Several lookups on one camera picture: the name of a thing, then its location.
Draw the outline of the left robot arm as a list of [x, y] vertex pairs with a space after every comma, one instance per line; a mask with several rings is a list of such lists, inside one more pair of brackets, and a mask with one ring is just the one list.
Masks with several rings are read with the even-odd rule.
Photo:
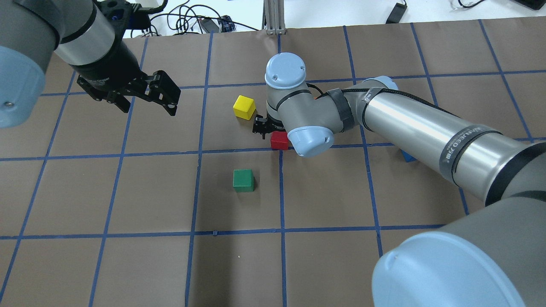
[[94, 100], [124, 113], [129, 96], [162, 106], [174, 116], [180, 89], [162, 71], [147, 75], [123, 42], [127, 29], [150, 27], [144, 7], [126, 0], [3, 0], [0, 39], [0, 124], [23, 124], [45, 87], [52, 54], [78, 74], [77, 84]]

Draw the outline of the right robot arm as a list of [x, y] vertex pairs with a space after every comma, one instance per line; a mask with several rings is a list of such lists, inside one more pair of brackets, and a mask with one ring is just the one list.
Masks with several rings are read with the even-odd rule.
[[372, 275], [377, 307], [543, 307], [545, 144], [525, 145], [398, 90], [388, 76], [314, 98], [295, 54], [269, 59], [266, 116], [253, 133], [286, 131], [296, 153], [314, 157], [356, 125], [470, 192], [484, 208], [406, 239]]

